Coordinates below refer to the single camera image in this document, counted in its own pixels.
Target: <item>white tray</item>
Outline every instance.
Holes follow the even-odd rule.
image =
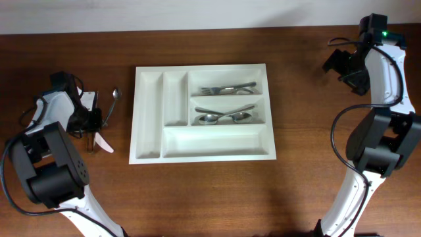
[[[256,82],[252,95],[203,95],[202,86]],[[227,112],[254,104],[253,121],[197,122],[195,107]],[[136,68],[129,164],[276,159],[265,64]]]

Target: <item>wooden table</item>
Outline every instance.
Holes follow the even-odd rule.
[[[407,37],[405,75],[421,111],[421,25],[394,25]],[[108,215],[130,236],[280,236],[313,229],[330,208],[345,176],[329,141],[330,126],[343,108],[367,103],[321,67],[333,48],[328,39],[355,38],[356,26],[115,32],[0,36],[0,142],[21,128],[17,119],[32,95],[49,89],[49,75],[65,70],[87,90],[99,91],[105,113],[114,86],[122,89],[103,135],[113,154],[86,153],[91,189]],[[129,165],[135,66],[266,63],[278,159],[217,163]],[[367,113],[353,111],[339,122],[343,151],[352,129]],[[41,211],[24,195],[6,164],[16,202]],[[368,204],[357,232],[417,236],[421,232],[421,145]],[[61,215],[27,217],[0,195],[0,235],[81,236]]]

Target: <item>fork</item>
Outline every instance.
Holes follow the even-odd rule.
[[[221,86],[221,87],[202,87],[201,92],[205,95],[220,95],[220,94],[227,94],[221,93],[222,90],[231,90],[229,93],[236,92],[238,90],[245,90],[249,93],[253,93],[253,91],[245,89],[244,87],[253,87],[256,86],[256,82],[249,82],[240,85],[233,85],[233,86]]]

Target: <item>robotic arm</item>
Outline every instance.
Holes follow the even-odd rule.
[[[371,85],[372,104],[392,104],[400,93],[402,100],[390,107],[373,106],[350,135],[346,147],[348,163],[365,175],[370,185],[359,173],[347,169],[334,204],[319,220],[313,236],[354,236],[355,226],[373,193],[392,171],[403,167],[421,139],[421,117],[415,115],[403,74],[405,39],[388,32],[386,26],[386,16],[364,17],[360,22],[362,43],[357,51],[350,54],[336,49],[323,66],[326,72],[334,69],[340,73],[339,80],[359,95],[364,95]],[[389,55],[396,65],[372,47]]]
[[[82,131],[100,129],[101,110],[89,111],[81,104],[83,95],[78,94],[73,75],[59,73],[51,78],[55,88],[36,101],[34,118],[41,119],[33,120],[33,128],[10,149],[9,157],[22,187],[32,202],[62,213],[84,236],[128,236],[94,198],[87,167],[64,130],[81,131],[82,135]],[[48,156],[54,161],[35,167]]]

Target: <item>white wall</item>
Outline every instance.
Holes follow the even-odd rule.
[[[420,0],[1,0],[0,34],[421,22]]]

